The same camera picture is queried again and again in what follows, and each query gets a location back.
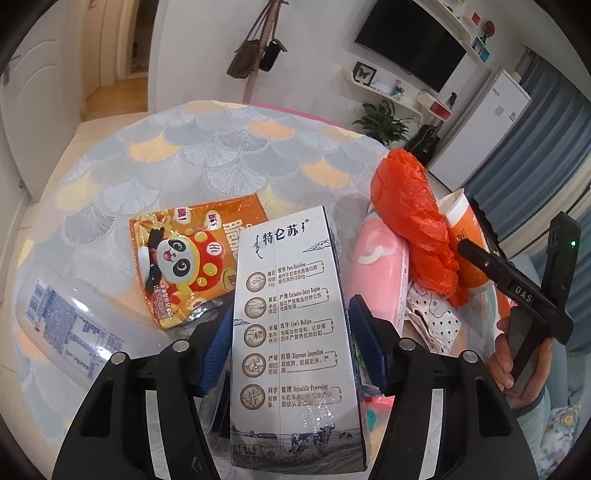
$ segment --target curtain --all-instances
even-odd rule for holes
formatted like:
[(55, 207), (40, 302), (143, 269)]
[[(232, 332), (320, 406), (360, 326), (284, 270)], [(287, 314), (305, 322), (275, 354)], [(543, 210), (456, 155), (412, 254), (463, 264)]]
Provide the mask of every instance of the curtain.
[[(574, 331), (566, 348), (573, 353), (591, 353), (591, 208), (577, 222), (581, 227), (581, 243), (573, 286), (566, 304), (566, 311), (574, 320)], [(531, 259), (540, 278), (544, 275), (546, 258), (544, 249)]]
[(536, 55), (521, 85), (530, 105), (465, 187), (500, 240), (538, 212), (591, 152), (591, 102), (564, 75)]

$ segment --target silver screw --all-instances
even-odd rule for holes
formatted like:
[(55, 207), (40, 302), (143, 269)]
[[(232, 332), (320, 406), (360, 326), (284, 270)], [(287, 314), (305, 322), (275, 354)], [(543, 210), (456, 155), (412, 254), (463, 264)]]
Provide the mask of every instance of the silver screw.
[(122, 364), (123, 362), (125, 362), (125, 354), (123, 352), (114, 353), (113, 356), (111, 357), (111, 361), (115, 365)]
[(175, 352), (184, 352), (187, 348), (189, 348), (189, 342), (186, 340), (179, 340), (173, 343), (173, 350)]
[(475, 354), (472, 350), (466, 350), (462, 355), (464, 360), (469, 364), (475, 364), (478, 361), (478, 355)]
[(417, 346), (417, 344), (414, 343), (410, 338), (403, 338), (402, 340), (400, 340), (400, 343), (398, 345), (402, 350), (408, 351), (414, 350), (414, 348)]

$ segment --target doorway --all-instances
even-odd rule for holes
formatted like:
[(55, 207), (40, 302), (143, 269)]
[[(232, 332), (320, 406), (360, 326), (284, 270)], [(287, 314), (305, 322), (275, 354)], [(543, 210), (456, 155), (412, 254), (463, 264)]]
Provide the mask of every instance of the doorway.
[(84, 121), (148, 110), (158, 0), (87, 0), (82, 35)]

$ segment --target refrigerator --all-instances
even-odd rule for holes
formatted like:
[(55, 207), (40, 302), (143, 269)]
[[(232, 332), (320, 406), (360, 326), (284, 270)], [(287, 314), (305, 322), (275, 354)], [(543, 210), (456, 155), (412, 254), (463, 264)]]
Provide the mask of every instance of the refrigerator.
[(513, 128), (530, 96), (505, 70), (487, 80), (428, 167), (451, 191), (462, 187)]

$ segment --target red plastic bag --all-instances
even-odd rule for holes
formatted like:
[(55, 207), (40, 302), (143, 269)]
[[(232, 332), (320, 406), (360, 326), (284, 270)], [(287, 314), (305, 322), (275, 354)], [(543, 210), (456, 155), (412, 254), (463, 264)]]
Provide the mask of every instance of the red plastic bag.
[(382, 160), (371, 182), (371, 199), (388, 227), (408, 240), (410, 275), (422, 288), (451, 299), (467, 302), (458, 292), (460, 268), (449, 248), (447, 223), (439, 213), (425, 168), (411, 153), (397, 148)]

